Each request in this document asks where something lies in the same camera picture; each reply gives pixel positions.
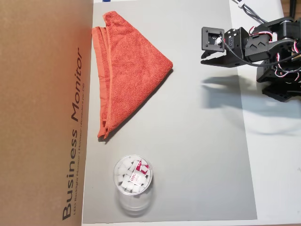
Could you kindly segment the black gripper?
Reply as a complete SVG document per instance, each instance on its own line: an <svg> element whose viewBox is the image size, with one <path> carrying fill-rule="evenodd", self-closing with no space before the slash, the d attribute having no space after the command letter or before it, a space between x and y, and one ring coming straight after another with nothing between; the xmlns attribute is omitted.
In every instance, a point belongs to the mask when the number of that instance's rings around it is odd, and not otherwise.
<svg viewBox="0 0 301 226"><path fill-rule="evenodd" d="M244 65L245 63L242 61L242 59L245 59L244 46L246 38L247 31L243 27L229 29L225 32L225 42L238 57L236 57L227 47L225 47L226 55L212 59L205 59L212 54L210 50L205 50L201 56L201 58L205 60L201 60L201 64L218 67L236 67Z"/></svg>

